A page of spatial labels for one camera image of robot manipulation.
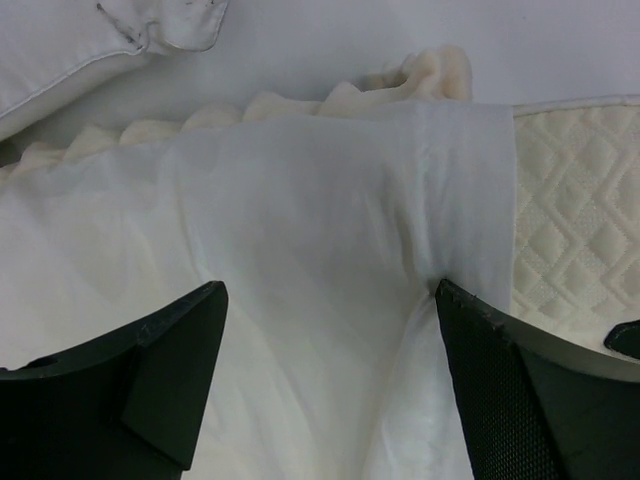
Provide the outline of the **cream yellow-edged pillow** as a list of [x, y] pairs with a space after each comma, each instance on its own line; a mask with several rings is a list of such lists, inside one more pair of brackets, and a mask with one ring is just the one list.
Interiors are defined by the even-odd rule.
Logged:
[[517, 106], [511, 313], [622, 361], [604, 345], [639, 318], [639, 99]]

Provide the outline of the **grey plush cream-frilled pillowcase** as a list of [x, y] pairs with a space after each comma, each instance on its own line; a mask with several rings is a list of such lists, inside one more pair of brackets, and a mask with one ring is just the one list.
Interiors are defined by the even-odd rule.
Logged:
[[1, 171], [2, 364], [219, 280], [191, 478], [470, 478], [433, 294], [510, 302], [512, 112], [456, 46], [371, 84], [30, 145]]

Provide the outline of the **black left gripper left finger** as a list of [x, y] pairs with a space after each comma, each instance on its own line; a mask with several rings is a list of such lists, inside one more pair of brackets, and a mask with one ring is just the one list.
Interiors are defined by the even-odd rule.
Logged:
[[159, 311], [1, 371], [4, 471], [188, 471], [228, 292], [208, 282]]

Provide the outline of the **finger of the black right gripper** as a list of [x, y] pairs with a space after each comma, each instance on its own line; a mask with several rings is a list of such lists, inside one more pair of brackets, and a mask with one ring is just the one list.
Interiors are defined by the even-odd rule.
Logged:
[[615, 325], [606, 335], [604, 346], [614, 352], [640, 359], [640, 321], [623, 322]]

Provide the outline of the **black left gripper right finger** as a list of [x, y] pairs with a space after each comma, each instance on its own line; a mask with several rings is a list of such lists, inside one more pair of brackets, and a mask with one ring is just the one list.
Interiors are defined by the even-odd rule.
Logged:
[[638, 478], [639, 360], [571, 343], [449, 280], [435, 299], [475, 478]]

